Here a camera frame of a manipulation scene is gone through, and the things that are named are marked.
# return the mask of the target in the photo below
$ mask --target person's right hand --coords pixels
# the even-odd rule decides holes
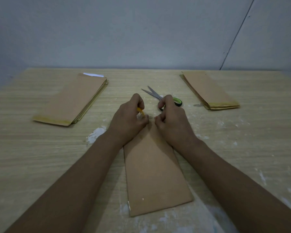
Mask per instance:
[[[160,100],[159,108],[164,106],[163,112],[155,117],[155,124],[165,140],[184,155],[200,140],[195,136],[184,109],[175,105],[171,95]]]

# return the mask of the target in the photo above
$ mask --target wood grain surface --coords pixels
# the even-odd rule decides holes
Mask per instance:
[[[77,124],[31,121],[79,72],[103,74],[109,85]],[[141,88],[172,94],[195,134],[219,156],[291,208],[291,80],[276,71],[207,71],[241,108],[209,111],[179,77],[181,70],[29,68],[0,90],[0,232],[15,221],[87,150],[87,136],[108,127],[120,104],[139,93],[145,113],[158,100]],[[194,202],[128,216],[123,150],[103,183],[84,232],[237,232],[198,174],[177,155]]]

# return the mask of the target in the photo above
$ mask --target scissor blade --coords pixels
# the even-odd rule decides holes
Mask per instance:
[[[147,90],[145,90],[145,89],[142,89],[142,88],[141,88],[141,90],[145,91],[146,93],[150,94],[151,96],[154,96],[154,97],[156,97],[156,98],[158,98],[158,99],[161,99],[160,96],[156,96],[156,95],[153,94],[152,92],[149,92],[149,91],[147,91]]]
[[[153,93],[153,95],[155,95],[156,98],[159,98],[159,99],[162,98],[162,97],[161,97],[159,94],[157,94],[157,92],[154,91],[151,87],[148,86],[148,88],[151,90],[151,92]]]

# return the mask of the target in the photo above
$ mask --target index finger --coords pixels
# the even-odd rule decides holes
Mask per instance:
[[[166,95],[163,97],[163,99],[161,99],[159,101],[159,105],[158,107],[161,109],[164,107],[164,105],[166,105],[166,107],[171,107],[171,106],[176,106],[174,101],[173,101],[173,98],[172,98],[172,95]]]
[[[145,104],[143,102],[143,99],[141,98],[141,96],[138,93],[133,94],[130,101],[133,102],[134,104],[136,104],[136,107],[139,107],[142,110],[145,109]]]

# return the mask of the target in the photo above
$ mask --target person's right arm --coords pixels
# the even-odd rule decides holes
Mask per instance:
[[[199,140],[172,96],[159,102],[155,124],[197,171],[240,232],[291,232],[291,209]]]

